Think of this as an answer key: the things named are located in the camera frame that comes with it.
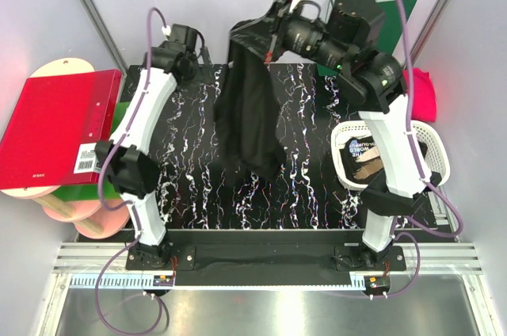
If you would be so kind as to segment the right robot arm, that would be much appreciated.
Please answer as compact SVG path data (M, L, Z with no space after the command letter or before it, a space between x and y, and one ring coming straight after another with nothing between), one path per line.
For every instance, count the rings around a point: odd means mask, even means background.
M293 52L337 72L346 100L356 106L383 162L382 173L363 190L368 206L360 251L365 265L384 258L394 240L393 224L413 214L424 191L441 177L422 158L411 126L410 93L402 67L375 43L385 13L375 0L335 0L328 21L302 15L304 2L274 0L266 14L240 21L230 31L230 75L262 78L266 64Z

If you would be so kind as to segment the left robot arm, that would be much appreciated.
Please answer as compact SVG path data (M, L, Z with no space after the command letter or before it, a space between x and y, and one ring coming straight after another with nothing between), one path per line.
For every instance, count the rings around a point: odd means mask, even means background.
M187 25L162 29L165 40L149 46L140 67L133 98L116 130L96 143L100 163L97 193L104 209L127 209L135 230L129 246L135 256L155 269L172 262L166 228L155 197L160 169L149 156L151 139L162 109L183 82L192 81L206 52L202 33Z

